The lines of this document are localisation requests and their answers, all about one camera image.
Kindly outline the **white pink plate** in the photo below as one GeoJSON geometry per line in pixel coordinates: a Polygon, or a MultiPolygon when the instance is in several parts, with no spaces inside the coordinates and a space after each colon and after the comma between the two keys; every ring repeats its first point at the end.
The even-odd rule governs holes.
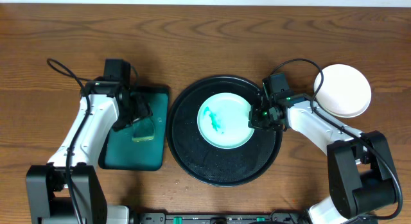
{"type": "Polygon", "coordinates": [[[354,67],[333,64],[317,75],[313,89],[318,91],[317,103],[328,113],[344,118],[363,114],[372,98],[366,77],[354,67]]]}

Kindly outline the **green yellow sponge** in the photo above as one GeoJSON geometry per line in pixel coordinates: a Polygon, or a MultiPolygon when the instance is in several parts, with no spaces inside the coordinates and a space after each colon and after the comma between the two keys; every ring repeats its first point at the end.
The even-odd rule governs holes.
{"type": "Polygon", "coordinates": [[[138,120],[133,124],[134,142],[151,141],[155,137],[155,125],[151,118],[138,120]]]}

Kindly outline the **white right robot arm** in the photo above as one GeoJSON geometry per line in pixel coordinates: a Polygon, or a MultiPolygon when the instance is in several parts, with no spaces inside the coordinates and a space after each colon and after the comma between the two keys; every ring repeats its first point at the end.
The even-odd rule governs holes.
{"type": "Polygon", "coordinates": [[[303,134],[327,157],[329,197],[308,209],[310,223],[372,223],[373,211],[397,204],[403,195],[388,146],[379,131],[365,133],[331,116],[305,94],[269,96],[251,106],[249,126],[303,134]]]}

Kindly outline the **mint green plate front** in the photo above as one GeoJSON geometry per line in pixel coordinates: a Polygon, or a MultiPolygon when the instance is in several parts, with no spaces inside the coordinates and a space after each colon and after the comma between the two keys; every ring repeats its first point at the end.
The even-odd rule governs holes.
{"type": "Polygon", "coordinates": [[[250,110],[250,103],[237,94],[215,94],[207,98],[198,110],[198,130],[214,147],[223,150],[238,148],[254,134],[254,129],[249,127],[250,110]]]}

